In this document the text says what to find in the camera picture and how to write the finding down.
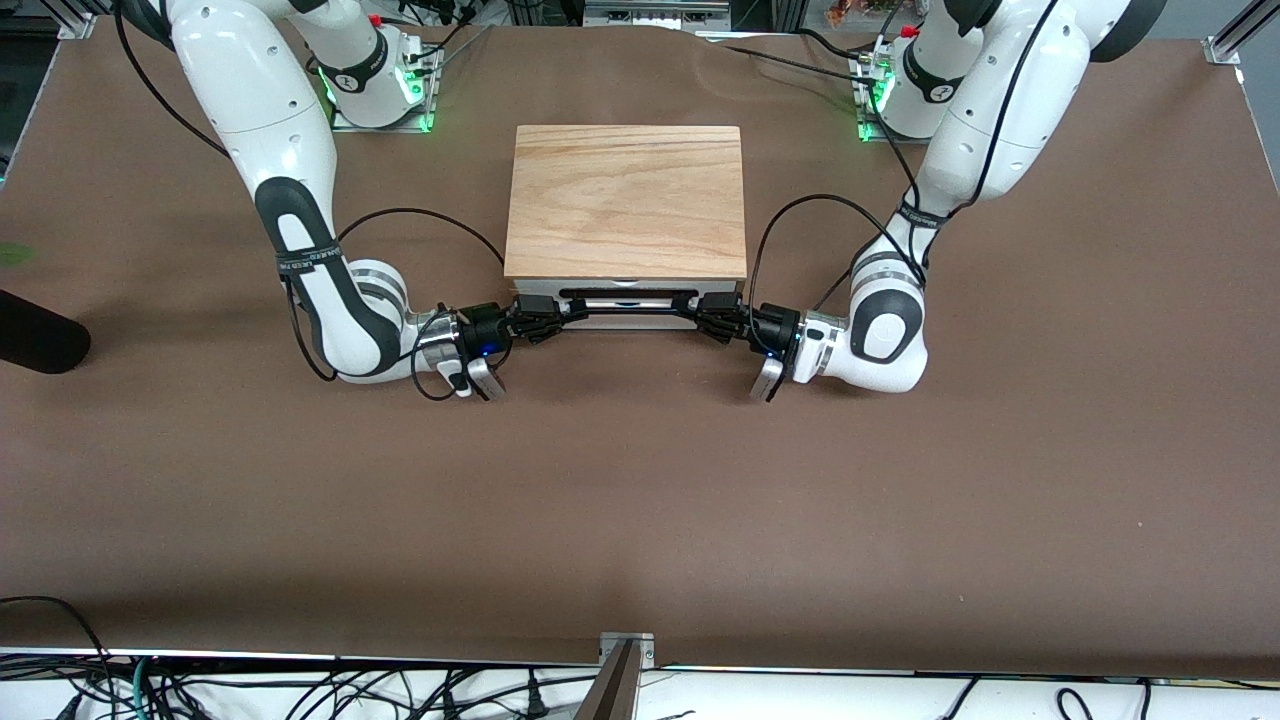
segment wooden lid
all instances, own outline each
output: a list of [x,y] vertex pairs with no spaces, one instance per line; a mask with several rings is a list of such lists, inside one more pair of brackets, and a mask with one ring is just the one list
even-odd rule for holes
[[521,126],[508,278],[746,274],[736,127]]

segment green cable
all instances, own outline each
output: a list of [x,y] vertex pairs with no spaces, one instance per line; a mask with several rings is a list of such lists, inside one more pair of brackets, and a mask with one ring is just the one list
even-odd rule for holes
[[147,716],[147,708],[142,707],[142,669],[146,664],[147,659],[140,657],[138,664],[133,667],[133,712],[137,714],[138,720],[151,720]]

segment velcro strap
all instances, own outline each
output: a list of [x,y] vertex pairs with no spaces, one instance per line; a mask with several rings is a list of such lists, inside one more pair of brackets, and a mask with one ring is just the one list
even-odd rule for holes
[[316,265],[324,265],[342,259],[342,246],[307,247],[275,254],[275,269],[280,275],[298,275]]
[[940,105],[951,100],[951,96],[960,90],[960,82],[964,79],[963,77],[941,78],[922,68],[919,60],[915,59],[915,42],[906,46],[906,53],[902,54],[902,67],[911,85],[920,88],[924,101],[932,105]]
[[940,215],[931,215],[924,210],[920,210],[918,208],[911,208],[910,205],[906,204],[905,197],[897,205],[897,214],[906,218],[906,222],[911,223],[913,225],[931,231],[941,229],[942,225],[945,225],[947,220],[951,219]]

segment green leaf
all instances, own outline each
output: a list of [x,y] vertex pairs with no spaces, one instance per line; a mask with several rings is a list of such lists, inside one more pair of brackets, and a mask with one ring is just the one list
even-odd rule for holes
[[36,256],[36,251],[17,242],[0,242],[0,268],[12,268]]

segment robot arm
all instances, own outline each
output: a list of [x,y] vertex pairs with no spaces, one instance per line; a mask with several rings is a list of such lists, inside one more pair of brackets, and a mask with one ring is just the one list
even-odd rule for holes
[[960,209],[1021,179],[1057,128],[1091,53],[1117,28],[1135,45],[1158,15],[1152,5],[1164,1],[948,0],[918,37],[899,41],[899,82],[883,122],[900,135],[932,135],[916,187],[886,228],[910,261],[884,236],[869,243],[854,259],[849,315],[808,313],[801,322],[792,379],[832,375],[882,392],[915,387],[928,361],[922,281],[938,231]]
[[[329,122],[274,20],[293,23],[343,114],[366,127],[394,123],[421,101],[406,81],[420,58],[419,41],[376,27],[356,0],[177,0],[168,6],[125,0],[122,8],[134,26],[177,53],[253,197],[280,281],[306,311],[312,345],[338,377],[372,383],[434,369],[460,396],[474,389],[486,398],[500,395],[484,360],[488,351],[463,341],[466,314],[415,314],[394,268],[376,260],[347,263],[334,238],[337,156]],[[518,327],[517,318],[485,318],[486,342],[509,345],[507,327]],[[534,325],[554,325],[539,323]]]

